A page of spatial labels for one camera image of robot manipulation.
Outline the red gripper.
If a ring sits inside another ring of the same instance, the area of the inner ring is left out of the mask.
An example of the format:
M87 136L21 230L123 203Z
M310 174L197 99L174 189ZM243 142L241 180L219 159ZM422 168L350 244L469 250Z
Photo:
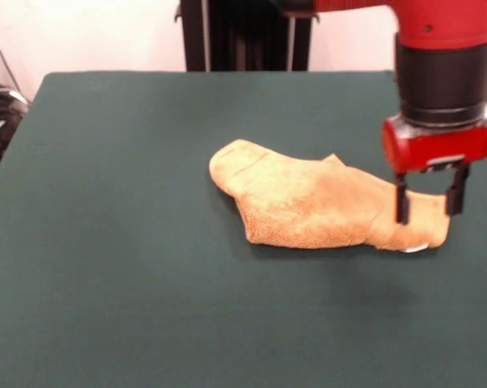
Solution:
M388 163L395 172L396 222L409 223L409 198L405 174L472 163L487 158L487 105L481 120L473 126L455 129L428 129L406 123L400 115L383 123L382 144ZM461 214L470 165L455 169L452 185L446 191L446 214Z

